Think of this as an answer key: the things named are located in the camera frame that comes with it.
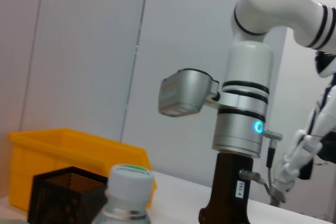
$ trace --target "black wire basket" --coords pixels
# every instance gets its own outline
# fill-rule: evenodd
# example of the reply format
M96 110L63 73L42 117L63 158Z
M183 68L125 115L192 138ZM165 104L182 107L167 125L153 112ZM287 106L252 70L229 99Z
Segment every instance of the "black wire basket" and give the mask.
M76 167L34 176L30 224L91 224L107 202L108 179Z

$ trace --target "bottle cap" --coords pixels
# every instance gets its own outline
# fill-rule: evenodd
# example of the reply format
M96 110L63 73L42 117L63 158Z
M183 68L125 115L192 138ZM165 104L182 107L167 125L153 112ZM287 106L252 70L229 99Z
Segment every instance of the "bottle cap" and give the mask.
M149 202L153 187L153 173L141 166L115 165L111 168L109 195L132 202Z

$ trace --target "table surface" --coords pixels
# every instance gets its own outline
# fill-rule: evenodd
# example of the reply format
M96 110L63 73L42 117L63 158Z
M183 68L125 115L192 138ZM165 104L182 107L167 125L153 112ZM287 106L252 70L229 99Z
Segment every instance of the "table surface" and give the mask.
M157 190L149 210L153 224L198 224L198 212L210 199L211 188L154 172ZM251 224L326 224L295 212L249 200L248 218ZM0 218L26 219L26 213L0 199Z

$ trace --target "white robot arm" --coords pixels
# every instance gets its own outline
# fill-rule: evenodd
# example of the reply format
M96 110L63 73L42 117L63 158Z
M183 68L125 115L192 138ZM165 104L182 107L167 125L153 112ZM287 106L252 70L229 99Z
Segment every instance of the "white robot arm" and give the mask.
M234 39L222 91L217 92L218 81L197 69L179 70L162 81L161 114L170 117L195 114L204 104L218 110L213 149L219 154L213 193L209 205L199 214L200 224L227 223L223 218L247 222L240 217L247 206L249 180L253 180L249 171L253 158L260 157L265 135L272 70L273 53L263 43L266 33L276 26L293 29L298 44L320 51L317 70L321 77L327 77L336 73L335 25L336 9L312 0L240 0L232 16ZM336 126L334 90L326 89L306 129L297 132L298 145L283 159L272 187L276 202L285 201L285 193L300 169L321 150L321 139ZM234 209L231 212L237 215L222 215L223 207Z

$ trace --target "yellow storage tray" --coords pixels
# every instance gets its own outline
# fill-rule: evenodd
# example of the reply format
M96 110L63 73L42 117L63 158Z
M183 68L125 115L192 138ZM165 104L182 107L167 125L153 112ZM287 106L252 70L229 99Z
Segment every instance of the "yellow storage tray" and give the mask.
M10 133L13 141L9 202L28 211L33 176L75 166L109 176L115 164L152 169L144 149L71 129ZM154 182L152 197L156 189Z

